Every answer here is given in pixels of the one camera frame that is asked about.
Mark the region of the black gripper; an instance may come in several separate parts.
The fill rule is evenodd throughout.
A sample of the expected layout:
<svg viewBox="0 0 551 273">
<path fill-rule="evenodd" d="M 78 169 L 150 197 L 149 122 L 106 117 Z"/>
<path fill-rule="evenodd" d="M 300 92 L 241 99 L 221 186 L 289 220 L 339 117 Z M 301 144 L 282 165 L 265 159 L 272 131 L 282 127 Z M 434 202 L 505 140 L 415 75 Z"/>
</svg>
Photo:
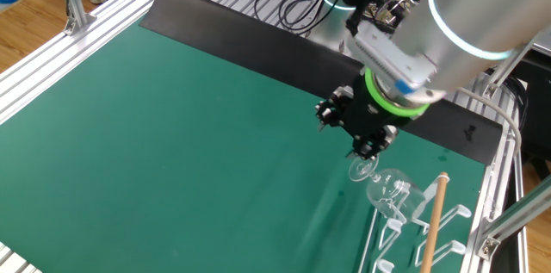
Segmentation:
<svg viewBox="0 0 551 273">
<path fill-rule="evenodd" d="M 337 87 L 331 95 L 315 105 L 318 131 L 326 126 L 341 127 L 353 137 L 347 159 L 374 159 L 397 138 L 399 129 L 410 123 L 410 117 L 396 114 L 375 88 L 372 78 L 364 75 L 352 84 Z"/>
</svg>

